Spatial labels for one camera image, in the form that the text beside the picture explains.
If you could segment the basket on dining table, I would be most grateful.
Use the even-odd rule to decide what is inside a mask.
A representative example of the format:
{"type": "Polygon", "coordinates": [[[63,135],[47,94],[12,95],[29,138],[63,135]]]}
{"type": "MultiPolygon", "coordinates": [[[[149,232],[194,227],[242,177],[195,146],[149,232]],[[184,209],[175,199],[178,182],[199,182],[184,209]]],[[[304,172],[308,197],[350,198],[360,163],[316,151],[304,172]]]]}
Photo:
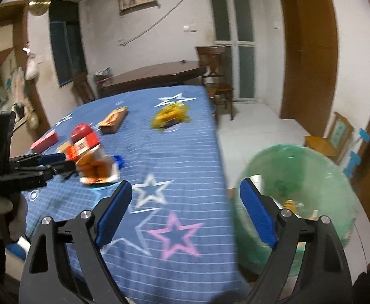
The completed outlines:
{"type": "Polygon", "coordinates": [[[97,71],[93,74],[93,78],[96,84],[99,86],[103,86],[103,84],[107,83],[114,77],[112,69],[110,67],[106,67],[100,71],[97,71]]]}

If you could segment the green lined trash bin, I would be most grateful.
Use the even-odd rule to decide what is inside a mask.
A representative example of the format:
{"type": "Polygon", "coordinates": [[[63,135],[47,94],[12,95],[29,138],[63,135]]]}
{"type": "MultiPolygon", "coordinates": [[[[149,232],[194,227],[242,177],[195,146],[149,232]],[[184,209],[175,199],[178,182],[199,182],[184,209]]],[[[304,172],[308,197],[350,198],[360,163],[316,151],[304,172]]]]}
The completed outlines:
{"type": "MultiPolygon", "coordinates": [[[[274,145],[257,153],[240,178],[261,176],[258,190],[280,208],[290,208],[300,218],[328,216],[346,246],[358,215],[358,198],[332,160],[307,147],[274,145]]],[[[262,242],[248,213],[235,193],[231,200],[238,261],[245,269],[262,273],[271,248],[262,242]]]]}

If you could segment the wooden chair at table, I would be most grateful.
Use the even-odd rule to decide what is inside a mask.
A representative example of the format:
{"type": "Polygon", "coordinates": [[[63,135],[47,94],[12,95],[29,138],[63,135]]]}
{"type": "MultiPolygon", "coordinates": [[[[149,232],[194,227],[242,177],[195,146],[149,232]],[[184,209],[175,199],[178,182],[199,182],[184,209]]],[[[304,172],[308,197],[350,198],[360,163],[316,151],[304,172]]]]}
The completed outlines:
{"type": "Polygon", "coordinates": [[[216,97],[224,98],[224,106],[228,109],[230,120],[234,120],[233,86],[226,79],[224,57],[225,45],[196,46],[199,65],[206,67],[206,73],[201,77],[201,83],[208,89],[209,98],[216,106],[216,97]]]}

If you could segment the red rectangular box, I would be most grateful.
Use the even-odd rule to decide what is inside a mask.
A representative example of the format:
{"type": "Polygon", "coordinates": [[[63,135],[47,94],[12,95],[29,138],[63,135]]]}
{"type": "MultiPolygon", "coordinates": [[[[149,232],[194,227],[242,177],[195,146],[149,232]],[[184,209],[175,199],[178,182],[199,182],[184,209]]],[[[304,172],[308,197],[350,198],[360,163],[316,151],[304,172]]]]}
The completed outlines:
{"type": "Polygon", "coordinates": [[[36,140],[30,147],[30,150],[35,154],[40,154],[46,151],[49,147],[55,145],[59,141],[57,132],[55,130],[49,131],[48,134],[43,135],[36,140]]]}

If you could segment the brown sponge block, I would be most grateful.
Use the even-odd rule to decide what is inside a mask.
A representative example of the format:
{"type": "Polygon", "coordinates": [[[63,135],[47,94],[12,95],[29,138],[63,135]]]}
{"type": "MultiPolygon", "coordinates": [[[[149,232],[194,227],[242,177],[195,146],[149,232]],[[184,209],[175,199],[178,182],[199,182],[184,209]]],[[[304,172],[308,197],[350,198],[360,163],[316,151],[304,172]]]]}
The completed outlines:
{"type": "Polygon", "coordinates": [[[68,156],[71,147],[72,147],[72,144],[69,141],[66,141],[65,143],[57,147],[56,153],[63,153],[66,156],[68,156]]]}

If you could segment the red apple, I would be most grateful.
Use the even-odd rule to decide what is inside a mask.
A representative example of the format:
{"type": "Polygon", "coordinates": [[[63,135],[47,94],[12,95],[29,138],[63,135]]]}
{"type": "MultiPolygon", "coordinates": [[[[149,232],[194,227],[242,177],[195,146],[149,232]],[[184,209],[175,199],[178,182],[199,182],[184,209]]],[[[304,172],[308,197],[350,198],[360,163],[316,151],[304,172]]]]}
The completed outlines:
{"type": "Polygon", "coordinates": [[[91,132],[93,132],[93,129],[91,128],[89,124],[86,124],[86,123],[77,124],[71,132],[71,136],[70,136],[71,142],[77,143],[82,138],[85,138],[91,132]]]}

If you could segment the round gold wall clock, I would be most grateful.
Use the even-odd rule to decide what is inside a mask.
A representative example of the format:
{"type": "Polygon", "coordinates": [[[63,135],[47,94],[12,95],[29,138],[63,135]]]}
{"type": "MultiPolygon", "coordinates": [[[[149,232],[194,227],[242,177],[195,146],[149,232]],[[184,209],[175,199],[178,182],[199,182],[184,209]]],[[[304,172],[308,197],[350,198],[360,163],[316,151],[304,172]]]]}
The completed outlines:
{"type": "Polygon", "coordinates": [[[28,9],[34,16],[42,16],[50,9],[51,0],[29,0],[28,9]]]}

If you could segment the yellow plastic bag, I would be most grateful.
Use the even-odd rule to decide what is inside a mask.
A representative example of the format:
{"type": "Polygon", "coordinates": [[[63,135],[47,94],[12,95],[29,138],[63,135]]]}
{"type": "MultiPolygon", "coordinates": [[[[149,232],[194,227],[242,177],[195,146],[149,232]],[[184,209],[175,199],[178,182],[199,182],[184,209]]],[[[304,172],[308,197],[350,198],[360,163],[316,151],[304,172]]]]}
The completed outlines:
{"type": "Polygon", "coordinates": [[[175,124],[189,122],[188,112],[189,107],[181,102],[169,103],[156,112],[151,120],[151,127],[154,129],[165,129],[175,124]]]}

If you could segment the crushed orange paper cup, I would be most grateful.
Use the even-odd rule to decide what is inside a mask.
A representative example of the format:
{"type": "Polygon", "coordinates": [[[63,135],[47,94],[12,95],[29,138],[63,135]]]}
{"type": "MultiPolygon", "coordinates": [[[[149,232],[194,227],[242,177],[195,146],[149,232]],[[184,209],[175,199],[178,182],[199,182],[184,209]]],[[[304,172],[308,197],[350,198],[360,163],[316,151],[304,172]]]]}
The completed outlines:
{"type": "Polygon", "coordinates": [[[76,163],[79,181],[84,185],[117,183],[120,172],[117,162],[97,145],[85,152],[76,163]]]}

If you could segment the blue bottle cap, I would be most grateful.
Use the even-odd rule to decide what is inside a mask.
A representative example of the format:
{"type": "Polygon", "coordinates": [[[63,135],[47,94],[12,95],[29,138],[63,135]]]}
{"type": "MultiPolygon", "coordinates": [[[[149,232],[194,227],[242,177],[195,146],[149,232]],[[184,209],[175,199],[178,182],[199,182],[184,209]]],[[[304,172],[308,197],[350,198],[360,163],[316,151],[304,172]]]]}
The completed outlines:
{"type": "Polygon", "coordinates": [[[124,159],[120,155],[113,155],[113,158],[118,168],[122,169],[124,167],[124,159]]]}

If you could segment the wooden chair left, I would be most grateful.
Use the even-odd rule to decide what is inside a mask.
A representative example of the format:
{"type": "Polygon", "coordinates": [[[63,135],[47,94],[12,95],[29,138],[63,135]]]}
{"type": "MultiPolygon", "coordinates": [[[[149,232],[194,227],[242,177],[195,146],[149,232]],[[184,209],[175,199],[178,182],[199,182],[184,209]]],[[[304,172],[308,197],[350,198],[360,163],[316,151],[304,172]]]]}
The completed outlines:
{"type": "Polygon", "coordinates": [[[87,80],[87,73],[80,73],[72,79],[74,93],[79,98],[82,104],[93,102],[96,100],[96,96],[92,91],[91,86],[87,80]]]}

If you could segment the red cigarette pack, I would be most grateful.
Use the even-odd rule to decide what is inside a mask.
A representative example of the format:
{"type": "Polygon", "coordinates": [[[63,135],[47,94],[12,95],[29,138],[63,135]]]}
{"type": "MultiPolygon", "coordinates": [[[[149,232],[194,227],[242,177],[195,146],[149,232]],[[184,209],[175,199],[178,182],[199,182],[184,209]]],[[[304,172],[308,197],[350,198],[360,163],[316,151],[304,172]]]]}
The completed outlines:
{"type": "Polygon", "coordinates": [[[91,132],[76,143],[67,147],[67,160],[78,161],[86,152],[100,145],[100,139],[95,132],[91,132]]]}

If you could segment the dark wooden dining table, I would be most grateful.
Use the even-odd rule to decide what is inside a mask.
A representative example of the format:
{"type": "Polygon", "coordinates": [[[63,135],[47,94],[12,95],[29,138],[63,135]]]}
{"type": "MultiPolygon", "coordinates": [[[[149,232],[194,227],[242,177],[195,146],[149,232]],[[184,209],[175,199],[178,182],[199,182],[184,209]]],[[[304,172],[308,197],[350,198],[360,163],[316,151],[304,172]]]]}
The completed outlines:
{"type": "Polygon", "coordinates": [[[163,86],[175,86],[203,76],[207,67],[199,61],[162,63],[134,69],[120,75],[112,76],[105,84],[98,85],[100,98],[120,93],[163,86]]]}

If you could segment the blue checkered star tablecloth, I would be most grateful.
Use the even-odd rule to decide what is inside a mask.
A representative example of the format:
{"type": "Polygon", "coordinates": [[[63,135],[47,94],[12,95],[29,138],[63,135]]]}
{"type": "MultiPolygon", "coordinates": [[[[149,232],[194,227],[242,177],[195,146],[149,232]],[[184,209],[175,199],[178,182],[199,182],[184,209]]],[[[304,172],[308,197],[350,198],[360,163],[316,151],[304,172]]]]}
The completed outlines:
{"type": "Polygon", "coordinates": [[[123,294],[135,303],[237,303],[248,284],[238,270],[226,181],[204,88],[180,85],[122,93],[84,104],[53,125],[65,143],[80,123],[98,128],[127,106],[118,131],[101,135],[120,155],[131,203],[101,253],[123,294]],[[189,122],[154,129],[169,103],[189,107],[189,122]]]}

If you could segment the brown wooden door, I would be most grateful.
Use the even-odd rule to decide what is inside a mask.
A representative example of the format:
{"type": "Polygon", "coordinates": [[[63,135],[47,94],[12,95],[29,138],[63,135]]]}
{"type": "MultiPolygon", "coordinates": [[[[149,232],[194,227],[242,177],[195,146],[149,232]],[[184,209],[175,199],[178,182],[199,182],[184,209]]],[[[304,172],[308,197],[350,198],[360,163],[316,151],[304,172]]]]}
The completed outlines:
{"type": "Polygon", "coordinates": [[[324,135],[336,88],[338,31],[332,0],[281,0],[285,79],[281,117],[324,135]]]}

